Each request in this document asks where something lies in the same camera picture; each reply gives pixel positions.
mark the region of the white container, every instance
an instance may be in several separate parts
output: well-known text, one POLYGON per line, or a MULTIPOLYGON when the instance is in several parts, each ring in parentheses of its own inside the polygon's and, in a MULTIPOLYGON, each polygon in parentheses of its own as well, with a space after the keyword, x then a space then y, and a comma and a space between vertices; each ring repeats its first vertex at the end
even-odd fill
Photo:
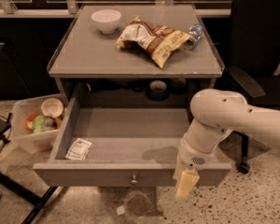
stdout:
POLYGON ((66 99, 60 94, 54 94, 21 100, 13 106, 10 140, 29 153, 51 149, 56 140, 59 130, 31 133, 25 126, 26 119, 30 114, 42 115, 41 105, 49 98, 57 98, 65 105, 66 99))
POLYGON ((103 34, 112 34, 119 27, 121 13, 112 9, 103 9, 94 12, 91 19, 103 34))

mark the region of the black chair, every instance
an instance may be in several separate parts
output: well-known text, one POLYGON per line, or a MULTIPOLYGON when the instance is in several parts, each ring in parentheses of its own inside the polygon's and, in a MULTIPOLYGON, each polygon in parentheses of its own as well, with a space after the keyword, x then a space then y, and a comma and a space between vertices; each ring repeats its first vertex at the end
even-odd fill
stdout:
MULTIPOLYGON (((238 91, 256 106, 280 106, 280 0, 233 0, 230 39, 222 78, 215 88, 238 91)), ((248 173, 248 137, 243 134, 241 173, 248 173)))

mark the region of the drawer handle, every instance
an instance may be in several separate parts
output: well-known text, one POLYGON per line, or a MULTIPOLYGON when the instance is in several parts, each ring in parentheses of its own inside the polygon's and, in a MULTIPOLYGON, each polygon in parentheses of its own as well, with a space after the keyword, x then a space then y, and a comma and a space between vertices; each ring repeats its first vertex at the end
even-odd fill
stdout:
POLYGON ((136 180, 136 175, 133 175, 132 178, 133 178, 133 179, 131 180, 130 183, 131 183, 132 185, 137 185, 137 184, 138 184, 138 181, 136 180))

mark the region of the chip bag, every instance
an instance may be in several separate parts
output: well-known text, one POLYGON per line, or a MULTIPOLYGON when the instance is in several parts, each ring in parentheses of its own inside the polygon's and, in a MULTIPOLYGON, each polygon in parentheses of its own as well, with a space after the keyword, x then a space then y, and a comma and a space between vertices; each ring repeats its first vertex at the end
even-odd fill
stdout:
POLYGON ((163 68, 171 53, 189 37, 187 33, 165 25, 143 22, 135 17, 120 35, 117 47, 126 49, 138 44, 160 68, 163 68))

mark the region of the terrazzo floor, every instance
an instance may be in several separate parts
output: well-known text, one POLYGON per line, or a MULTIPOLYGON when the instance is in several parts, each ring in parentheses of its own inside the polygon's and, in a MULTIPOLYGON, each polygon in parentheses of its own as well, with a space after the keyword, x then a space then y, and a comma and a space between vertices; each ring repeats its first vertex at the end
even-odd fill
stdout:
MULTIPOLYGON (((0 102, 0 115, 14 101, 0 102)), ((220 144, 233 168, 219 187, 198 187, 182 202, 175 188, 58 188, 35 218, 37 224, 277 224, 280 223, 280 153, 252 141, 250 173, 235 170, 239 138, 232 134, 220 144), (124 214, 117 211, 124 208, 124 214)), ((0 154, 0 172, 42 196, 48 186, 33 171, 49 151, 27 153, 11 141, 0 154)), ((0 185, 0 224, 22 223, 33 206, 0 185)))

